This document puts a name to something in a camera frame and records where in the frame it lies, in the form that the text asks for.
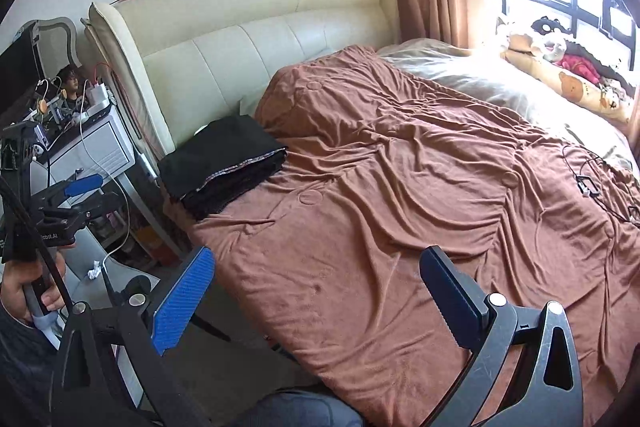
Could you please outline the dark sleeved left forearm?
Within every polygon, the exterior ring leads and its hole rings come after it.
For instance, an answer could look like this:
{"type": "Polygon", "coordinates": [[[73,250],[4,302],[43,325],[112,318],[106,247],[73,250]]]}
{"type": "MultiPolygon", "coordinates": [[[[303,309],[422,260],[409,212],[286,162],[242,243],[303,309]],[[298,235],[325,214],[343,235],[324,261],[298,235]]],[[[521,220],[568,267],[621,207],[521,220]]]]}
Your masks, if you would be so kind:
{"type": "Polygon", "coordinates": [[[35,327],[1,307],[1,425],[50,426],[50,393],[58,350],[35,327]]]}

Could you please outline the person's left hand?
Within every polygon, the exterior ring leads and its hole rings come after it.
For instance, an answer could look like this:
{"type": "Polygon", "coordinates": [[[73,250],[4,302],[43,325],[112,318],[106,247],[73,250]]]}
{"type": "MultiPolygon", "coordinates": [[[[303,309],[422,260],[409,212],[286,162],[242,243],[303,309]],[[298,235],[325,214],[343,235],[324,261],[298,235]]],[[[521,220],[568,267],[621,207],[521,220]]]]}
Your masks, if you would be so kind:
{"type": "MultiPolygon", "coordinates": [[[[25,289],[42,277],[42,265],[39,261],[6,262],[1,281],[1,302],[6,312],[15,320],[32,323],[32,314],[27,303],[25,289]]],[[[61,291],[52,283],[41,296],[41,302],[48,311],[58,311],[64,307],[61,291]]]]}

